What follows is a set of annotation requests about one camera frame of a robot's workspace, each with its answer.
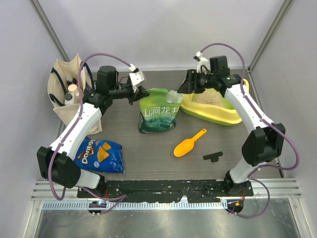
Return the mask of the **green cat litter bag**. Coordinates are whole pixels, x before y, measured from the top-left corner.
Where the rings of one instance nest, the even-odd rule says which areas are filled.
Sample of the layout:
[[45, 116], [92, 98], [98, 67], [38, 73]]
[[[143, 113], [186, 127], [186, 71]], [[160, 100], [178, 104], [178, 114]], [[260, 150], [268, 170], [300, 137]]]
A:
[[150, 134], [175, 128], [175, 117], [184, 99], [183, 95], [165, 88], [153, 88], [148, 93], [149, 96], [139, 101], [139, 132]]

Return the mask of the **beige canvas tote bag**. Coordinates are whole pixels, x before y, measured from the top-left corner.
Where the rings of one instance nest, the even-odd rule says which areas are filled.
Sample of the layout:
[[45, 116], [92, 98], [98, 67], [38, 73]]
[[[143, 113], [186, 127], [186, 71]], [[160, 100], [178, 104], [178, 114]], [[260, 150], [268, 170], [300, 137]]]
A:
[[[74, 118], [80, 106], [79, 102], [72, 105], [65, 105], [65, 94], [68, 93], [67, 77], [71, 76], [76, 80], [78, 79], [81, 62], [82, 60], [78, 54], [69, 62], [56, 60], [48, 79], [47, 92], [53, 105], [53, 111], [66, 126], [69, 125]], [[93, 88], [93, 77], [87, 63], [85, 63], [81, 71], [80, 79], [82, 90], [91, 90]], [[102, 130], [101, 119], [99, 119], [92, 126], [87, 135], [97, 134], [102, 132]]]

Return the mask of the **yellow green litter box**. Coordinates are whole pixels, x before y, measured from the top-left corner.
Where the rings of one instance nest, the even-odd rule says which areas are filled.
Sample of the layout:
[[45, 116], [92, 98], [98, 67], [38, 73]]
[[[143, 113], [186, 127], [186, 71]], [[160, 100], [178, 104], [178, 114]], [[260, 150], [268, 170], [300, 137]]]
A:
[[235, 109], [225, 109], [219, 106], [194, 103], [193, 94], [184, 94], [181, 109], [186, 114], [212, 123], [231, 126], [239, 124], [242, 119]]

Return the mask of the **yellow plastic scoop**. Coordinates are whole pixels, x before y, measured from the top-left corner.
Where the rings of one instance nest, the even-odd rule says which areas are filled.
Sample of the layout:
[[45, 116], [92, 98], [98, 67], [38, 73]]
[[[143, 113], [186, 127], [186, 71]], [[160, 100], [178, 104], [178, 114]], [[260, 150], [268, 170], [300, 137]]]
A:
[[192, 138], [185, 139], [180, 144], [178, 144], [173, 154], [175, 157], [182, 157], [186, 155], [187, 153], [191, 152], [195, 146], [195, 142], [199, 140], [202, 136], [206, 134], [207, 130], [203, 128], [200, 130], [197, 134], [195, 134]]

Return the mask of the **grey capped bottle in tote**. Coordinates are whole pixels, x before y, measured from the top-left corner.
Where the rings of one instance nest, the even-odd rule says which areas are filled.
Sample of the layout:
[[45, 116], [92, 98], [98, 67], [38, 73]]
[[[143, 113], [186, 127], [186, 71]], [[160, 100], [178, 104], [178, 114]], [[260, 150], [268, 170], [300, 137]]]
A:
[[64, 105], [73, 105], [77, 104], [77, 97], [74, 93], [66, 93], [64, 96]]

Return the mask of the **clean litter pellets in box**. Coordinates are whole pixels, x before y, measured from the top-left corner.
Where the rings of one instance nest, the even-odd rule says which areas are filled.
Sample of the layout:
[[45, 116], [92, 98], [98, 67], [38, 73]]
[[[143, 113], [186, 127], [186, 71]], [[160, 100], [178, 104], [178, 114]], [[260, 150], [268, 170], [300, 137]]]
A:
[[234, 109], [233, 106], [222, 95], [214, 89], [206, 89], [201, 94], [194, 94], [192, 101], [194, 103], [219, 106], [225, 109]]

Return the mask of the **white bottle in tote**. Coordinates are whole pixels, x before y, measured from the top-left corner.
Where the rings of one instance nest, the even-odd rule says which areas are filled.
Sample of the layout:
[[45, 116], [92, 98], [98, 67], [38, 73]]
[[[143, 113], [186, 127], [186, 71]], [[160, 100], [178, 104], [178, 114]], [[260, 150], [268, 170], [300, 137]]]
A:
[[73, 97], [80, 97], [80, 91], [76, 84], [71, 84], [68, 86], [68, 93], [70, 93]]

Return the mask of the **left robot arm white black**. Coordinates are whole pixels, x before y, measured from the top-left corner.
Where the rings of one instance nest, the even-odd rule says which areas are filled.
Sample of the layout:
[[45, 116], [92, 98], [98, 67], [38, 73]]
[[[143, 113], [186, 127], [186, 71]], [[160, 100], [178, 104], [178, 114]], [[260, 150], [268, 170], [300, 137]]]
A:
[[83, 102], [70, 124], [48, 148], [39, 148], [37, 159], [40, 173], [49, 181], [52, 193], [55, 193], [53, 185], [57, 183], [64, 188], [87, 189], [95, 198], [104, 195], [105, 178], [75, 164], [79, 146], [92, 126], [112, 105], [113, 100], [126, 98], [132, 104], [149, 95], [142, 86], [146, 81], [145, 76], [138, 68], [132, 70], [125, 83], [118, 82], [117, 77], [115, 67], [100, 67], [95, 89], [84, 93]]

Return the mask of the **aluminium rail frame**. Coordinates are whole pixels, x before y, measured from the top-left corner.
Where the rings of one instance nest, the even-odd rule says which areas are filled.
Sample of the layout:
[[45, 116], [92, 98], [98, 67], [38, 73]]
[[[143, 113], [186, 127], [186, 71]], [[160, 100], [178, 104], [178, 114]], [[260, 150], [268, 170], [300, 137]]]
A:
[[74, 187], [67, 189], [62, 201], [54, 198], [47, 181], [37, 181], [31, 196], [42, 201], [43, 210], [87, 209], [97, 213], [113, 207], [115, 210], [184, 210], [226, 209], [239, 206], [248, 199], [300, 198], [294, 179], [262, 179], [248, 181], [235, 191], [226, 192], [223, 181], [194, 180], [110, 180], [105, 196], [108, 199], [126, 195], [117, 201], [104, 201]]

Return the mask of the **black bag clip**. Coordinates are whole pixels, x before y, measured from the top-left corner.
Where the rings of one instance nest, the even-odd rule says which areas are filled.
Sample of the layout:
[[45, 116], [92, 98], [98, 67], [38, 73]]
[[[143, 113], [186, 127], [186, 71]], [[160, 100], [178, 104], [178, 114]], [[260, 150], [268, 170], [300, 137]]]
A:
[[223, 152], [219, 151], [216, 153], [212, 153], [212, 154], [208, 154], [208, 155], [204, 155], [203, 159], [206, 160], [210, 160], [212, 163], [216, 163], [219, 161], [219, 158], [223, 156]]

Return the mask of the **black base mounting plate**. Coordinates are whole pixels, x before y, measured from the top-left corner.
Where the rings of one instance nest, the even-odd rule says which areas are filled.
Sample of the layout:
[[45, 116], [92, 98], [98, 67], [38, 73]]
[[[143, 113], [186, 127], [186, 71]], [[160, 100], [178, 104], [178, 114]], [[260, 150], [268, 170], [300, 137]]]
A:
[[189, 203], [216, 202], [220, 197], [251, 197], [252, 184], [247, 181], [228, 189], [223, 180], [109, 180], [100, 188], [89, 189], [100, 197], [117, 198], [129, 203], [178, 203], [186, 196]]

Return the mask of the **blue Doritos chip bag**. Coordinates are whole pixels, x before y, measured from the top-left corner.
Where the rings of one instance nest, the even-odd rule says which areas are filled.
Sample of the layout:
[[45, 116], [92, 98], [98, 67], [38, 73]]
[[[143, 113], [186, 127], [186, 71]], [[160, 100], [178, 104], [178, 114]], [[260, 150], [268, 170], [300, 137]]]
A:
[[124, 174], [122, 145], [85, 137], [76, 153], [75, 164], [88, 171]]

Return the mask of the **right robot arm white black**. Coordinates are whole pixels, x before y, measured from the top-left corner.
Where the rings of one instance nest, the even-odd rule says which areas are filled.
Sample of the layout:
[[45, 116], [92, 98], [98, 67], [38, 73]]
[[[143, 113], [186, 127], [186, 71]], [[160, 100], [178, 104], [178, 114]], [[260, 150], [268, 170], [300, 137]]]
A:
[[224, 191], [238, 194], [252, 172], [269, 165], [282, 152], [285, 134], [283, 124], [275, 124], [267, 117], [246, 91], [243, 77], [231, 74], [226, 56], [210, 59], [198, 52], [196, 69], [189, 69], [177, 90], [182, 94], [203, 93], [206, 89], [219, 92], [237, 111], [249, 135], [242, 146], [242, 159], [224, 178]]

